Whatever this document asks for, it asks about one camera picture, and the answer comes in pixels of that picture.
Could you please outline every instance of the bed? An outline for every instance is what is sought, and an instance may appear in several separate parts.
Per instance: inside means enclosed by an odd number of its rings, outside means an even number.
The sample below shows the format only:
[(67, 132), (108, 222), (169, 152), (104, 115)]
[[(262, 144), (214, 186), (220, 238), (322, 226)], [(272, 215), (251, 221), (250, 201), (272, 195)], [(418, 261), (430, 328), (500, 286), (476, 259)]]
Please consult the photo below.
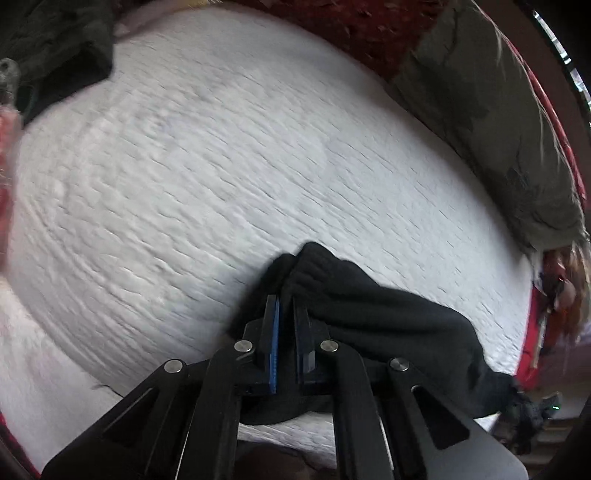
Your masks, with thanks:
[[(119, 42), (110, 79), (27, 128), (16, 175), (0, 410), (39, 470), (167, 359), (211, 356), (307, 240), (456, 309), (493, 368), (517, 366), (532, 265), (481, 181), (383, 79), (277, 18), (183, 11)], [(334, 461), (327, 416), (240, 436)]]

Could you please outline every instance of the red fabric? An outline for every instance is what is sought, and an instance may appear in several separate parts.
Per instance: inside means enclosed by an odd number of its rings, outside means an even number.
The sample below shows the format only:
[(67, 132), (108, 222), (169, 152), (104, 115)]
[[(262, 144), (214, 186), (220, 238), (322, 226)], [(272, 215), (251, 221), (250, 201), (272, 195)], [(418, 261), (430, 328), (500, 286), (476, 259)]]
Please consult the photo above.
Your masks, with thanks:
[(538, 384), (539, 368), (531, 368), (531, 361), (535, 354), (536, 344), (540, 335), (538, 318), (541, 313), (541, 306), (545, 302), (545, 295), (537, 288), (531, 289), (530, 315), (527, 321), (525, 340), (521, 351), (521, 359), (517, 366), (515, 377), (525, 390), (532, 390)]
[(577, 159), (574, 156), (573, 149), (570, 146), (569, 139), (566, 136), (564, 128), (562, 128), (562, 124), (556, 115), (556, 111), (550, 103), (550, 99), (546, 95), (546, 92), (540, 85), (540, 82), (536, 78), (534, 72), (531, 71), (529, 65), (525, 62), (525, 60), (521, 57), (519, 51), (515, 48), (515, 46), (507, 40), (511, 50), (517, 55), (521, 63), (523, 64), (525, 71), (527, 72), (527, 76), (530, 78), (531, 86), (534, 88), (534, 92), (538, 101), (541, 103), (542, 107), (548, 114), (548, 118), (550, 119), (550, 123), (552, 123), (552, 127), (554, 128), (554, 132), (556, 132), (556, 137), (558, 138), (558, 142), (564, 151), (564, 156), (566, 157), (566, 161), (569, 164), (570, 171), (573, 173), (574, 178), (574, 185), (577, 189), (577, 194), (579, 195), (579, 201), (581, 202), (581, 208), (583, 211), (587, 209), (587, 192), (585, 190), (585, 184), (583, 182), (583, 177), (581, 177), (581, 173), (579, 171), (579, 167), (577, 166)]
[(16, 438), (12, 436), (10, 430), (8, 430), (8, 427), (6, 426), (6, 421), (4, 420), (4, 416), (2, 415), (2, 413), (0, 413), (0, 439), (2, 439), (4, 444), (14, 455), (14, 458), (16, 458), (19, 461), (19, 463), (27, 472), (29, 472), (34, 478), (41, 477), (37, 469), (33, 467), (32, 463), (27, 458), (25, 452), (22, 451), (22, 448), (18, 444)]
[(328, 40), (386, 79), (396, 74), (404, 54), (417, 45), (447, 4), (447, 0), (236, 1)]

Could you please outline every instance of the black cloth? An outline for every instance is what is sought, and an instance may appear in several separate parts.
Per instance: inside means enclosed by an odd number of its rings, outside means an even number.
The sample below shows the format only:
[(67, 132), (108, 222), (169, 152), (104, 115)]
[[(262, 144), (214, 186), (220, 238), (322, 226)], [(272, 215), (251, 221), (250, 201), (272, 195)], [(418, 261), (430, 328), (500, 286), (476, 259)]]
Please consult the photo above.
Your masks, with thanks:
[[(283, 254), (271, 263), (233, 318), (235, 339), (247, 322), (263, 315), (270, 294), (280, 296), (282, 319), (297, 297), (312, 318), (328, 325), (333, 339), (364, 359), (407, 358), (472, 418), (504, 410), (515, 394), (513, 377), (486, 363), (467, 318), (413, 293), (382, 287), (319, 244), (307, 243), (297, 256)], [(282, 321), (278, 394), (246, 401), (243, 423), (279, 423), (326, 408), (322, 399), (305, 398), (294, 389), (294, 348), (293, 325)]]
[(0, 4), (0, 59), (21, 72), (17, 108), (26, 125), (54, 102), (107, 78), (113, 15), (107, 0), (7, 0)]

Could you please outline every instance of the wrinkled sheet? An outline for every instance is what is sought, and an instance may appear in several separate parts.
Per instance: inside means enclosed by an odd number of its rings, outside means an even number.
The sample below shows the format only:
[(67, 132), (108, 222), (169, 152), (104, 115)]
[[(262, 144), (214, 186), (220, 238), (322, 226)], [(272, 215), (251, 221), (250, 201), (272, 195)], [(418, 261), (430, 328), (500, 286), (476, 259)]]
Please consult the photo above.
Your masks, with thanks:
[[(207, 358), (266, 262), (306, 240), (461, 312), (513, 373), (530, 264), (465, 162), (373, 73), (237, 8), (166, 18), (115, 65), (21, 144), (0, 410), (36, 467), (111, 389)], [(241, 436), (333, 459), (326, 416)]]

